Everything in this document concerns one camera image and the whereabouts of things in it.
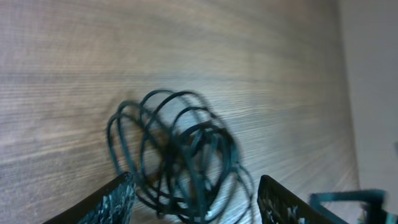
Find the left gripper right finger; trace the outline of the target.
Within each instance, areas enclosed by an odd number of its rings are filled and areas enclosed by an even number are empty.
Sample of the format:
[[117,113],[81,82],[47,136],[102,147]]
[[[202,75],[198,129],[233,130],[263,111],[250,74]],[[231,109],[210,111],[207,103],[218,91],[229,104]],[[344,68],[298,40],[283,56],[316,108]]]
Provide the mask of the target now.
[[320,205],[317,194],[304,202],[269,175],[261,177],[257,204],[263,223],[275,224],[333,224],[339,218]]

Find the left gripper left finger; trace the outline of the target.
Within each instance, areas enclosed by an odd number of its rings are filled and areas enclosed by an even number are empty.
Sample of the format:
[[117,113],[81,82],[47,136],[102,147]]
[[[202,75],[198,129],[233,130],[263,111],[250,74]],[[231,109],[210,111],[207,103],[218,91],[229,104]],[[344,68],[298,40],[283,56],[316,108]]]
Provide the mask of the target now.
[[129,224],[135,201],[132,174],[124,172],[45,224]]

